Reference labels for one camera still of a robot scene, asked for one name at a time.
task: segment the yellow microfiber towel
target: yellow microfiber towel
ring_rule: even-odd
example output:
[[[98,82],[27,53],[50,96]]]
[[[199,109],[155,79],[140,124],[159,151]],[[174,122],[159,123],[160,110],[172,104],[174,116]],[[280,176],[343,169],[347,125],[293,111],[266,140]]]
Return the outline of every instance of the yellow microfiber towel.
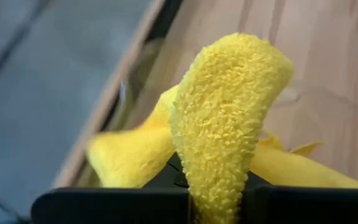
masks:
[[[236,222],[262,121],[291,76],[291,61],[269,42],[232,34],[183,77],[170,121],[196,223]]]
[[[356,180],[304,157],[317,143],[290,154],[268,134],[251,160],[266,110],[290,75],[291,63],[267,41],[223,37],[200,52],[141,126],[97,135],[89,163],[105,187],[142,187],[173,154],[173,141],[200,223],[235,222],[248,166],[272,184],[358,188]]]

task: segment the light wood grain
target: light wood grain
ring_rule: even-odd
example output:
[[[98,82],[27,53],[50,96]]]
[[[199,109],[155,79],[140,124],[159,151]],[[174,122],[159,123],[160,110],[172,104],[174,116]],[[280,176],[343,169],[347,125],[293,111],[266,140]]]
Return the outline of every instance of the light wood grain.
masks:
[[[177,84],[200,49],[233,32],[271,41],[295,67],[296,104],[265,122],[293,148],[325,145],[312,159],[358,179],[358,1],[185,0],[132,113],[139,124],[159,94]]]

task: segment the wooden surface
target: wooden surface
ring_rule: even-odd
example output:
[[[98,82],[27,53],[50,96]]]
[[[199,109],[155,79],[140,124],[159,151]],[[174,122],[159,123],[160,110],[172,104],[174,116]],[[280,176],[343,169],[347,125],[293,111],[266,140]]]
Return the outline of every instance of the wooden surface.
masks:
[[[149,7],[145,10],[143,19],[139,22],[138,28],[134,33],[133,39],[129,42],[127,50],[123,53],[121,60],[117,63],[110,80],[107,82],[104,91],[96,102],[94,111],[83,127],[83,130],[71,149],[66,162],[58,174],[53,187],[67,187],[76,182],[85,163],[85,150],[92,135],[100,130],[106,115],[111,108],[112,101],[115,99],[119,89],[120,81],[128,75],[131,66],[143,46],[146,35],[149,33],[152,24],[159,13],[164,0],[151,0]]]
[[[128,126],[180,81],[203,46],[233,32],[270,40],[301,80],[287,90],[299,99],[275,105],[265,128],[289,149],[323,141],[311,158],[358,179],[358,0],[184,0]]]

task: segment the wooden edge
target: wooden edge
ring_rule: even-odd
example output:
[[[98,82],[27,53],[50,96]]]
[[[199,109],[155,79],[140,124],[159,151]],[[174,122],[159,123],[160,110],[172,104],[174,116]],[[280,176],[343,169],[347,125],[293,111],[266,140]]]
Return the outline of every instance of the wooden edge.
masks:
[[[127,50],[124,51],[108,84],[100,95],[90,119],[86,122],[79,138],[63,163],[62,168],[52,185],[53,188],[72,186],[75,179],[78,177],[78,173],[85,161],[86,145],[90,137],[99,131],[99,128],[111,107],[112,101],[116,97],[120,81],[129,73],[164,2],[165,0],[153,0],[149,4],[134,32],[132,40],[127,46]]]
[[[131,129],[140,125],[153,111],[161,93],[172,87],[174,79],[183,77],[178,75],[172,68],[180,66],[180,57],[183,54],[183,40],[185,40],[188,26],[194,20],[199,5],[203,1],[183,0],[175,19],[165,37],[164,43],[153,64],[150,75],[143,87],[142,94],[135,102],[135,107],[129,114],[125,129]]]

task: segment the gray fabric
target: gray fabric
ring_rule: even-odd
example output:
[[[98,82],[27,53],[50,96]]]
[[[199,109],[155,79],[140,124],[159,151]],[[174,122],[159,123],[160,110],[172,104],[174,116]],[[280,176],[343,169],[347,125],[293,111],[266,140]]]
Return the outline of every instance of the gray fabric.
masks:
[[[22,214],[51,186],[149,1],[54,1],[0,71],[0,198]]]

